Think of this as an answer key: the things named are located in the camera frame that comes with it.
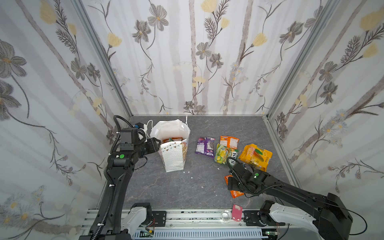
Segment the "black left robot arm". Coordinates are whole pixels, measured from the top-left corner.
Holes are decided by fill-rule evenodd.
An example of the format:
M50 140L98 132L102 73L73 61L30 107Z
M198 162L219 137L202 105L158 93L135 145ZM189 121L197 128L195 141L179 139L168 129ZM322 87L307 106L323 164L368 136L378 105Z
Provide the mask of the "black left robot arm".
M122 229L122 211L125 194L135 165L141 158L157 152L161 141L156 138L139 140L129 144L127 151L123 144L115 141L111 147L108 164L104 170L107 180L98 215L89 233L79 237L80 240L131 240L134 230Z

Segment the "small orange snack packet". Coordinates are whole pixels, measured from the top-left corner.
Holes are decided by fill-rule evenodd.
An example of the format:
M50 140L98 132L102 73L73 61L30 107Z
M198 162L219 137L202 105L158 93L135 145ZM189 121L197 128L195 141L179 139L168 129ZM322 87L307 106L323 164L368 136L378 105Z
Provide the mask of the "small orange snack packet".
M227 148L236 150L238 148L239 139L231 136L221 136L220 145L223 145Z

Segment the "orange chips packet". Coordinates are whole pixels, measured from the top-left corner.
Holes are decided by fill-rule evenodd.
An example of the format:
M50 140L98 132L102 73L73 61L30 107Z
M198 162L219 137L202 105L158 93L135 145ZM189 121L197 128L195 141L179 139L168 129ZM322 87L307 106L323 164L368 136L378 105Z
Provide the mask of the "orange chips packet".
M230 177L233 177L233 176L232 175L225 176L225 182L226 182L227 185L229 184L229 178ZM233 191L233 190L231 190L230 192L231 192L231 196L232 196L233 199L245 195L243 192L240 192L240 191Z

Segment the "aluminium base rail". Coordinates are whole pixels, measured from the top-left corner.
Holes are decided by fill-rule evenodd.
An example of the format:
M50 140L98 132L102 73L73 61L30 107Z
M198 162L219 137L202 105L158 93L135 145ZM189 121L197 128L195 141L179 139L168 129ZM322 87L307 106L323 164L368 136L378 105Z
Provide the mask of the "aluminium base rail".
M138 227L134 240L319 240L310 230L293 225L248 226L244 220L223 222L228 209L153 209L155 224Z

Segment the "white round knob on rail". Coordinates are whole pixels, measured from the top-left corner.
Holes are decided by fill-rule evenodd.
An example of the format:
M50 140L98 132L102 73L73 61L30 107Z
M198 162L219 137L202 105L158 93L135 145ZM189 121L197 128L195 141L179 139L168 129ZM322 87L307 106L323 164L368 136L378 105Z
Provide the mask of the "white round knob on rail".
M232 212L230 210L223 210L221 213L221 220L223 222L228 222L232 219Z

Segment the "purple Fox's berries candy bag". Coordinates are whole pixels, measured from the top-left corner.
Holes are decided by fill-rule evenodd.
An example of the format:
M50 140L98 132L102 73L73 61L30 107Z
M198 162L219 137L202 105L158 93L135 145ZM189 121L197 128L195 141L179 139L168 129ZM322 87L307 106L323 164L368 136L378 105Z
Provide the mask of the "purple Fox's berries candy bag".
M215 157L214 142L215 142L215 138L200 137L197 141L195 153L214 158Z

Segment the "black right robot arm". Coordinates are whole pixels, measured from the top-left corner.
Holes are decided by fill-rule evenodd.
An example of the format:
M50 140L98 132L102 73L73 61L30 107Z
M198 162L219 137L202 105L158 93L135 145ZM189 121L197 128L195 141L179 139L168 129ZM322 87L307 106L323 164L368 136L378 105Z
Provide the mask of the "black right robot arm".
M246 223L259 227L294 225L318 233L324 240L349 238L353 217L338 196L305 191L259 169L249 171L235 158L228 157L227 166L231 173L230 191L239 191L248 197L266 194L287 202L284 206L265 201L257 213L245 215Z

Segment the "yellow snack box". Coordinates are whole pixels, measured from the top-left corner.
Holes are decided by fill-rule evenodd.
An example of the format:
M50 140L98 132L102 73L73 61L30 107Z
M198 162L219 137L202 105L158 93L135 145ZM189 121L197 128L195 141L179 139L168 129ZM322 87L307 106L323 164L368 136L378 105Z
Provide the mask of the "yellow snack box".
M255 144L246 145L239 159L244 163L266 172L273 153Z

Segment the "green Fox's spring tea bag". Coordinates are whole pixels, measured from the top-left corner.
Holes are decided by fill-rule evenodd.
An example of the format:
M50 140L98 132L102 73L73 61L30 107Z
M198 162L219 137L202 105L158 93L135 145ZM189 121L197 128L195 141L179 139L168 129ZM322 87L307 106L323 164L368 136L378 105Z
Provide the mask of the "green Fox's spring tea bag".
M232 149L229 147L225 147L221 144L217 144L214 160L216 163L226 164L227 158L237 159L238 155L239 155L238 150L235 150L235 149Z

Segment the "white paper gift bag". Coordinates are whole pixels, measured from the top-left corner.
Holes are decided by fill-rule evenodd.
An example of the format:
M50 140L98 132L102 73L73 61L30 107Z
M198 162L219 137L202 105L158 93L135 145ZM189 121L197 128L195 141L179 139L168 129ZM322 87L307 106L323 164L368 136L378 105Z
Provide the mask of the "white paper gift bag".
M157 138L161 142L168 138L183 138L182 141L161 144L158 151L167 173L183 170L191 133L188 126L188 117L185 117L184 121L179 119L159 121L157 124L152 125L150 129L150 131L147 131L147 135L150 138Z

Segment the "pink tag on rail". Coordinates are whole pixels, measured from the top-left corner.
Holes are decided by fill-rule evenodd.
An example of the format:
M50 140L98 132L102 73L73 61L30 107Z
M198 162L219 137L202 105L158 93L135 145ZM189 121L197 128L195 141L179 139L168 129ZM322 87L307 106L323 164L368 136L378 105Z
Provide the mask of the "pink tag on rail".
M233 204L232 208L232 220L240 222L242 220L243 208L239 205Z

